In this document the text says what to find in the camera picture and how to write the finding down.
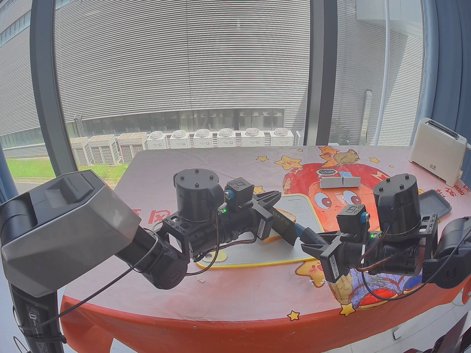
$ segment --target toaster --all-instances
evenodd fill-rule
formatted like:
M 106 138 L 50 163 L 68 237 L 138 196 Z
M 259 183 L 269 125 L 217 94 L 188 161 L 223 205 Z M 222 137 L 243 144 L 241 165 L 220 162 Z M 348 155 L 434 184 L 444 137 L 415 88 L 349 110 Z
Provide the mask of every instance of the toaster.
M 430 119 L 419 121 L 409 162 L 415 162 L 453 187 L 461 177 L 468 140 Z

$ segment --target building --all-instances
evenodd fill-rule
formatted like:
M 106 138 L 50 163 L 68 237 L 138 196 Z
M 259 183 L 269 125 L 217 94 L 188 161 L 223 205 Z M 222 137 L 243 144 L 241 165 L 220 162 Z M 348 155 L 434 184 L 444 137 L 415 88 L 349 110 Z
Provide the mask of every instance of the building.
M 362 1 L 338 0 L 331 141 L 341 144 L 358 143 L 365 121 L 370 143 L 379 109 L 385 30 L 381 17 L 356 8 Z M 47 154 L 31 83 L 31 4 L 0 2 L 0 143 L 7 157 Z M 421 82 L 421 26 L 398 22 L 380 138 L 386 144 L 408 144 L 407 129 L 390 127 L 398 111 L 400 124 L 413 123 Z M 56 67 L 69 136 L 302 131 L 309 35 L 309 0 L 56 0 Z

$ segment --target grass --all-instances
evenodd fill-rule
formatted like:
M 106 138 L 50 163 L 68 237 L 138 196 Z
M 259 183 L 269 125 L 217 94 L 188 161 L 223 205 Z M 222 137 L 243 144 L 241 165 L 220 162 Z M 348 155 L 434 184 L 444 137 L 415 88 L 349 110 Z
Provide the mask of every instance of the grass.
M 49 160 L 16 160 L 7 158 L 8 167 L 14 178 L 55 178 L 51 162 Z M 105 180 L 120 180 L 128 164 L 125 165 L 96 165 L 79 166 L 79 170 L 92 169 L 100 178 Z

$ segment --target orange tablecloth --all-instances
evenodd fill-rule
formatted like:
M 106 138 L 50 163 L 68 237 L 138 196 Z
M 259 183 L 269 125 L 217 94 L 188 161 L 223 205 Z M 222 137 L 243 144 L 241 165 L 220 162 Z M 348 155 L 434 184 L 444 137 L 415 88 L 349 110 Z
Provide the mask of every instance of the orange tablecloth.
M 408 153 L 408 148 L 398 147 L 143 151 L 133 160 L 115 191 L 141 216 L 141 226 L 147 227 L 176 209 L 172 183 L 175 172 L 192 167 L 210 168 L 220 175 L 223 186 L 242 176 L 252 181 L 256 190 L 305 194 L 317 223 L 324 230 L 332 230 L 336 227 L 336 213 L 353 201 L 367 205 L 374 227 L 377 216 L 371 189 L 386 176 L 408 172 L 417 176 L 421 190 L 438 189 L 452 205 L 453 210 L 442 219 L 439 231 L 450 220 L 471 214 L 471 192 L 466 186 L 461 182 L 455 188 L 446 186 L 409 163 Z M 317 188 L 318 174 L 324 172 L 360 175 L 362 186 L 354 196 L 339 189 L 321 192 Z M 227 250 L 230 256 L 234 254 L 231 249 Z M 337 284 L 327 284 L 315 259 L 267 264 L 261 258 L 259 263 L 255 260 L 244 268 L 211 268 L 202 275 L 186 278 L 172 290 L 157 290 L 141 275 L 131 273 L 90 303 L 64 316 L 65 336 L 79 353 L 108 353 L 113 338 L 143 353 L 325 352 L 449 303 L 461 290 L 427 285 L 406 299 L 381 303 L 367 293 L 356 271 L 352 270 Z M 69 284 L 62 299 L 62 311 L 126 268 L 125 263 L 112 257 Z M 197 265 L 191 263 L 189 271 L 196 269 Z M 393 297 L 413 290 L 420 278 L 380 275 L 370 277 L 369 281 L 378 294 Z

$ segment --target label sticker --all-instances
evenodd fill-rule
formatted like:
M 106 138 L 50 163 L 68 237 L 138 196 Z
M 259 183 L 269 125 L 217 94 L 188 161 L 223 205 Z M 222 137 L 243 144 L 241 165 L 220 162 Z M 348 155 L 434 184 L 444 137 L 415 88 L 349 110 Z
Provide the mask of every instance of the label sticker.
M 257 232 L 257 237 L 259 237 L 260 239 L 262 239 L 262 236 L 263 236 L 263 231 L 265 230 L 265 220 L 261 219 L 260 220 L 260 225 L 259 225 L 259 231 Z
M 337 262 L 335 261 L 335 255 L 332 255 L 331 257 L 329 257 L 329 261 L 330 261 L 330 266 L 332 267 L 333 278 L 338 279 L 340 276 L 339 276 L 339 269 L 337 267 Z

